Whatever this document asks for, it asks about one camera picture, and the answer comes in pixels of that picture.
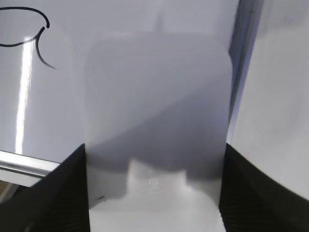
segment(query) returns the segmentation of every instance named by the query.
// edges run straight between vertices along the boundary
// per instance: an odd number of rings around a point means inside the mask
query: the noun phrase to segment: white surface
[[[309,1],[265,1],[232,146],[309,199]]]
[[[0,47],[0,150],[61,162],[86,141],[94,232],[222,231],[227,48],[237,2],[27,3],[50,20],[40,51],[57,69],[39,61],[34,44]],[[1,43],[35,35],[37,17],[0,12]]]
[[[191,25],[203,24],[194,32],[211,34],[227,49],[238,0],[196,1],[186,11],[188,2],[1,0],[1,7],[34,7],[47,15],[50,28],[43,32],[39,47],[43,58],[57,69],[39,61],[34,44],[0,47],[0,150],[61,162],[84,142],[80,82],[90,51],[110,31],[186,32]],[[180,8],[175,14],[173,9]],[[181,28],[177,22],[183,21],[188,24]],[[44,25],[34,12],[1,11],[0,43],[31,38]]]
[[[216,231],[232,75],[224,48],[202,35],[115,34],[85,70],[91,228]]]

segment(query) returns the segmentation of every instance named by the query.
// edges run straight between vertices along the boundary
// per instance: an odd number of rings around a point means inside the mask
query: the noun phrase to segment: white wall
[[[232,146],[309,199],[309,1],[264,3]]]

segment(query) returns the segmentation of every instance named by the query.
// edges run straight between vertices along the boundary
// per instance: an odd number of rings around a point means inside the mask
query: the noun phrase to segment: black ribbed surface
[[[308,232],[308,207],[227,146],[219,205],[227,232]]]
[[[90,232],[81,145],[47,177],[0,205],[1,232]]]
[[[89,232],[86,160],[81,156],[50,207],[29,232]]]

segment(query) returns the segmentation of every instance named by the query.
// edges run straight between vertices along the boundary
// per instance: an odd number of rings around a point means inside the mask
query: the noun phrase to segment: metal frame
[[[7,186],[5,187],[4,191],[0,194],[0,203],[3,203],[11,199],[17,189],[18,189],[18,185],[7,183]]]
[[[245,88],[253,46],[260,22],[264,0],[240,0],[235,30],[230,46],[233,62],[232,94],[226,142],[231,144],[241,97]]]
[[[233,61],[232,96],[227,143],[231,143],[240,100],[249,68],[253,44],[264,0],[240,0],[230,46]],[[0,151],[0,170],[43,178],[59,163]]]

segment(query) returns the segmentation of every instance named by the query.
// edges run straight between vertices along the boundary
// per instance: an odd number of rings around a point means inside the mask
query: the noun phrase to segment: black marker drawing
[[[19,7],[19,6],[10,6],[10,7],[0,7],[0,11],[5,11],[5,10],[24,10],[24,11],[33,11],[33,12],[36,12],[38,14],[40,14],[46,21],[46,28],[49,28],[50,26],[50,23],[49,23],[49,20],[47,18],[47,16],[37,10],[37,9],[34,9],[34,8],[30,8],[30,7]],[[43,33],[43,31],[45,30],[45,27],[42,27],[39,32],[34,36],[32,37],[31,39],[29,40],[26,40],[26,41],[22,41],[22,42],[19,42],[19,43],[13,43],[13,44],[3,44],[3,43],[0,43],[0,47],[16,47],[16,46],[19,46],[19,45],[23,45],[23,44],[26,44],[26,43],[30,43],[32,41],[35,41],[35,48],[36,48],[36,51],[37,51],[37,55],[40,59],[40,61],[45,64],[46,66],[50,67],[50,68],[53,68],[55,69],[52,65],[48,64],[41,56],[40,54],[40,50],[39,50],[39,40],[40,40],[40,37]]]

